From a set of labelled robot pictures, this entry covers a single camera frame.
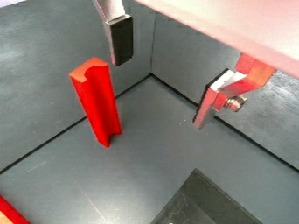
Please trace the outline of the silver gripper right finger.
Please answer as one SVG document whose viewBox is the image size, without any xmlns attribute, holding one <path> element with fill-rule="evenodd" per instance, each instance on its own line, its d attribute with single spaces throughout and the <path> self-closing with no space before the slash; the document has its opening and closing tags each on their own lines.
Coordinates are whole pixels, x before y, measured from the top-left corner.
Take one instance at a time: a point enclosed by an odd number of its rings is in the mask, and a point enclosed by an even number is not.
<svg viewBox="0 0 299 224">
<path fill-rule="evenodd" d="M 194 125 L 202 129 L 223 108 L 238 112 L 247 100 L 243 94 L 262 88 L 276 71 L 273 66 L 242 53 L 235 70 L 226 69 L 206 86 Z"/>
</svg>

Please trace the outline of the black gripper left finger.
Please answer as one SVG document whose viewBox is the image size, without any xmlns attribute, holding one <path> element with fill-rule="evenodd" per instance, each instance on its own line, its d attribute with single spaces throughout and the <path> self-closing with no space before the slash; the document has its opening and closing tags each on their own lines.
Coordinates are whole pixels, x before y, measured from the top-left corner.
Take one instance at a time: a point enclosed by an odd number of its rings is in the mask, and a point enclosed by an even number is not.
<svg viewBox="0 0 299 224">
<path fill-rule="evenodd" d="M 93 0 L 102 17 L 110 43 L 113 64 L 119 67 L 134 56 L 134 18 L 122 0 Z"/>
</svg>

